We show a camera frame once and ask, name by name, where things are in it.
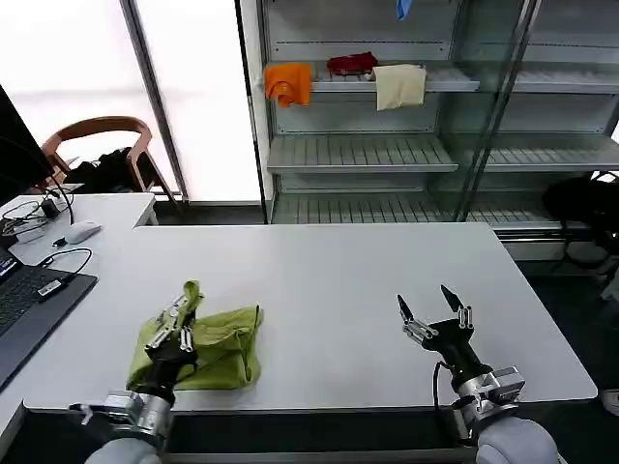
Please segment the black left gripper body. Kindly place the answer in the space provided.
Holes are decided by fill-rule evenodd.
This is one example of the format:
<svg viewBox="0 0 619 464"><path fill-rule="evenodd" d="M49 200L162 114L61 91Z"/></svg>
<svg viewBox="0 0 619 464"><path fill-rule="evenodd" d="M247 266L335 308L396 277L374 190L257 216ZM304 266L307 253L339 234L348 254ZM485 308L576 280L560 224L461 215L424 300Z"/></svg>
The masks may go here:
<svg viewBox="0 0 619 464"><path fill-rule="evenodd" d="M131 390L149 394L163 400L174 400L174 387L183 367L197 368L197 353L185 351L178 340L169 339L158 348L146 351L151 364L141 380L131 382Z"/></svg>

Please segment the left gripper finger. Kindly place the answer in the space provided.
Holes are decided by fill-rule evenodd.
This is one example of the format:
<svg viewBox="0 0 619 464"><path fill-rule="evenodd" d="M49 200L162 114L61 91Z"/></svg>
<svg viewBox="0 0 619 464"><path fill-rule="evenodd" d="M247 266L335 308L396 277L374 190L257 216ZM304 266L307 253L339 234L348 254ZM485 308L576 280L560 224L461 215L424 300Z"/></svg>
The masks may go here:
<svg viewBox="0 0 619 464"><path fill-rule="evenodd" d="M145 344L145 349L158 349L184 323L187 315L189 298L178 297L168 308L156 318L155 332Z"/></svg>
<svg viewBox="0 0 619 464"><path fill-rule="evenodd" d="M180 349L184 352L193 352L192 325L195 320L195 311L187 312L182 320L179 331Z"/></svg>

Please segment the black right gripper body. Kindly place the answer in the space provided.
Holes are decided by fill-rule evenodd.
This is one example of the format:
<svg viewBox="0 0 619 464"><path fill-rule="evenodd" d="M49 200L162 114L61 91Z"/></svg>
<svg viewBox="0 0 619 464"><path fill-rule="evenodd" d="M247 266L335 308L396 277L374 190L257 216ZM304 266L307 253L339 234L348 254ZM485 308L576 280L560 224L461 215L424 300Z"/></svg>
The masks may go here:
<svg viewBox="0 0 619 464"><path fill-rule="evenodd" d="M432 323L429 327L434 334L423 341L422 347L442 356L452 373L453 388L492 371L489 365L480 361L469 343L473 329L462 329L457 319Z"/></svg>

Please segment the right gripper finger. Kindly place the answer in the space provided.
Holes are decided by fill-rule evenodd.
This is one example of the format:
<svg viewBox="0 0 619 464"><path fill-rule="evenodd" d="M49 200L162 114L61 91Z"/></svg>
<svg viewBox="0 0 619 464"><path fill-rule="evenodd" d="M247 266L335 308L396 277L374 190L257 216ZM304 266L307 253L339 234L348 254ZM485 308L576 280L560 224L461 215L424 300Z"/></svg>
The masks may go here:
<svg viewBox="0 0 619 464"><path fill-rule="evenodd" d="M459 296L444 284L442 284L440 288L451 311L457 315L458 326L461 329L472 329L472 307L470 305L465 305Z"/></svg>
<svg viewBox="0 0 619 464"><path fill-rule="evenodd" d="M409 338L422 345L426 340L437 337L436 329L431 328L425 322L414 317L402 295L397 294L397 299L399 313L403 321L402 330Z"/></svg>

